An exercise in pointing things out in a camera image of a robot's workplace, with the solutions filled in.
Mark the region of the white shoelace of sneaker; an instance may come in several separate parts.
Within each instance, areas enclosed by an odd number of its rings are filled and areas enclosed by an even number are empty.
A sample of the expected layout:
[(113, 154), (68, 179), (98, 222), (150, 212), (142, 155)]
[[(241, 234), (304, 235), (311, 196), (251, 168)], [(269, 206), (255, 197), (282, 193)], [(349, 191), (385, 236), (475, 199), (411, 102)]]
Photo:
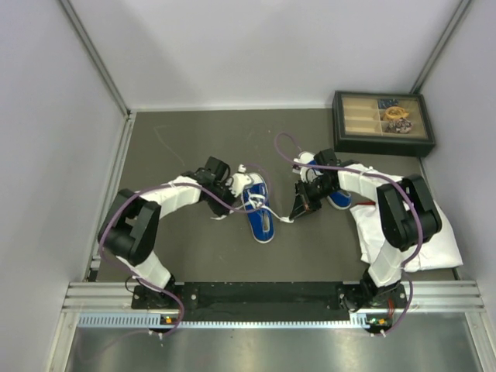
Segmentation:
[(248, 194), (247, 200), (238, 207), (227, 206), (228, 214), (221, 217), (212, 217), (213, 220), (220, 221), (233, 213), (252, 215), (260, 211), (269, 212), (273, 217), (283, 223), (292, 224), (293, 219), (279, 216), (271, 207), (266, 205), (268, 197), (261, 194)]

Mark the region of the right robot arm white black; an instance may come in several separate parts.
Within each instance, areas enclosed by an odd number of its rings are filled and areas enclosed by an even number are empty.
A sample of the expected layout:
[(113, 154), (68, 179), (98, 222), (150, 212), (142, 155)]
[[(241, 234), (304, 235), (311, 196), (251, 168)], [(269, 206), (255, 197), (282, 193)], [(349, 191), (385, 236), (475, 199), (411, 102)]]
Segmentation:
[(404, 254), (409, 249), (418, 253), (443, 227), (424, 178), (387, 175), (353, 160), (342, 163), (331, 149), (311, 156), (300, 153), (292, 163), (300, 179), (291, 219), (318, 211), (321, 200), (335, 191), (359, 194), (376, 205), (384, 242), (357, 289), (344, 293), (342, 301), (350, 311), (382, 305), (400, 287)]

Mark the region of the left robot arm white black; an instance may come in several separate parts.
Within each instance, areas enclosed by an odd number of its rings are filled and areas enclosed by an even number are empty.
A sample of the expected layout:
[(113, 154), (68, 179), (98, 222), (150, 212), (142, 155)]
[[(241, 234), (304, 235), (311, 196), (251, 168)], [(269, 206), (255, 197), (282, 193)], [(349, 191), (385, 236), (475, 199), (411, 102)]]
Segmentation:
[(137, 308), (168, 308), (175, 300), (174, 275), (154, 251), (160, 220), (178, 209), (207, 202), (224, 217), (238, 192), (232, 189), (230, 166), (209, 157), (205, 166), (145, 191), (120, 190), (97, 235), (100, 253), (110, 253), (138, 282)]

